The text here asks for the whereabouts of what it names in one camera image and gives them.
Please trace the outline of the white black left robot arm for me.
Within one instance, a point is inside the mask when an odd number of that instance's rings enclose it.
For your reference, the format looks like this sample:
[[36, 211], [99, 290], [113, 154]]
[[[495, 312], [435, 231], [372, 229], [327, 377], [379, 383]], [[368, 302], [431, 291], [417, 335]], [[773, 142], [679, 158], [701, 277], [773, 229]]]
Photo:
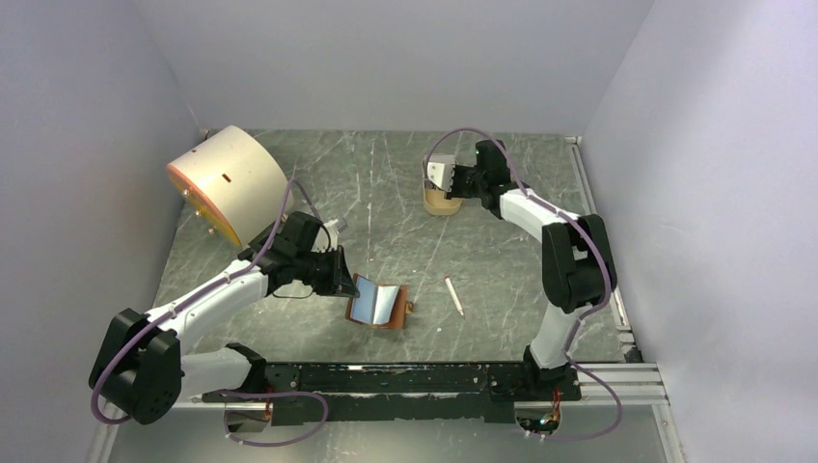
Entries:
[[150, 424], [180, 399], [232, 391], [252, 401], [267, 390], [266, 360], [231, 342], [204, 354], [193, 346], [235, 312], [292, 283], [325, 297], [357, 297], [340, 235], [344, 219], [322, 222], [293, 212], [254, 238], [219, 274], [145, 313], [125, 309], [111, 320], [92, 367], [92, 411], [104, 423], [105, 398], [126, 420]]

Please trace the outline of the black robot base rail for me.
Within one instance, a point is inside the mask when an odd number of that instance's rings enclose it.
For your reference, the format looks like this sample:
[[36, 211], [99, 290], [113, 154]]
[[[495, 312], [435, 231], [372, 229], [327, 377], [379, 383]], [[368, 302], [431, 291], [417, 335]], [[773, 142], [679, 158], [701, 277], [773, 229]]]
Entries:
[[515, 423], [524, 402], [578, 401], [578, 372], [539, 381], [526, 361], [455, 363], [270, 363], [250, 393], [275, 425], [317, 422], [481, 419]]

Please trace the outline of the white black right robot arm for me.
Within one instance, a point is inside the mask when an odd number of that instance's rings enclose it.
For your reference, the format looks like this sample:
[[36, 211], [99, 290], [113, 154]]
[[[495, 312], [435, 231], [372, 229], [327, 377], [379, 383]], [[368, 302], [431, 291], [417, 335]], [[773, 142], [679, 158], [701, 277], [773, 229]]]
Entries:
[[605, 306], [616, 287], [613, 253], [604, 219], [564, 211], [512, 179], [504, 143], [476, 143], [474, 166], [455, 166], [450, 194], [478, 199], [500, 220], [528, 233], [541, 247], [541, 281], [551, 307], [527, 346], [532, 366], [520, 377], [523, 392], [542, 399], [569, 368], [566, 353], [582, 323], [582, 308]]

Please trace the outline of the brown leather card holder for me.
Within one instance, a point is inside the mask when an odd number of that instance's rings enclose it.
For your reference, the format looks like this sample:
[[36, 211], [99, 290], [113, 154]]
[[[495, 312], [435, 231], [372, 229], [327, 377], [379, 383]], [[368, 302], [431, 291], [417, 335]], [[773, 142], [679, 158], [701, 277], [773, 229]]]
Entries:
[[378, 284], [359, 274], [353, 275], [357, 297], [347, 302], [345, 319], [373, 329], [402, 330], [406, 317], [414, 312], [407, 285]]

